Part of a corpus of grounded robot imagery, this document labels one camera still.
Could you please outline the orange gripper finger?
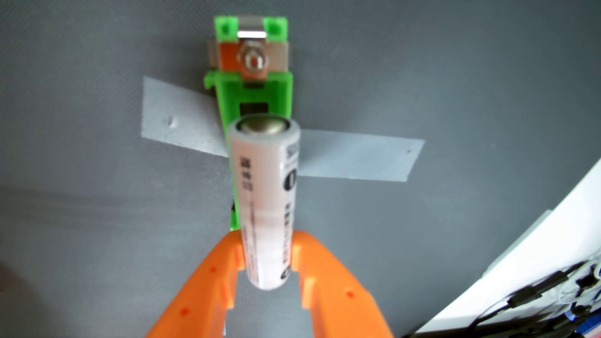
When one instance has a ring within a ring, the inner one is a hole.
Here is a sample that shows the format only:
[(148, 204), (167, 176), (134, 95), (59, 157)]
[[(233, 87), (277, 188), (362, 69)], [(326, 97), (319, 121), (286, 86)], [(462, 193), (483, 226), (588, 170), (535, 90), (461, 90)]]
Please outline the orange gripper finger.
[(146, 337), (223, 337), (244, 270), (240, 231), (226, 234), (190, 275)]
[(369, 291), (308, 232), (294, 232), (291, 268), (314, 337), (394, 336)]

